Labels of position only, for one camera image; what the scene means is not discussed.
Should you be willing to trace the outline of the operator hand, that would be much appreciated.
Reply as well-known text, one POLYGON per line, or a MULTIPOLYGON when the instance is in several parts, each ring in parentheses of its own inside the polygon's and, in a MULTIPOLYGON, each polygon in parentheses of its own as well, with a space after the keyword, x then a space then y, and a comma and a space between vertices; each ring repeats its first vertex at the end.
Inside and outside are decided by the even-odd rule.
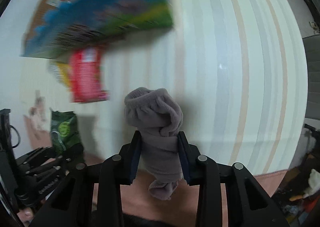
POLYGON ((34 213, 31 208, 25 208, 23 210, 20 210, 19 213, 17 213, 17 216, 24 226, 29 226, 34 218, 34 213))

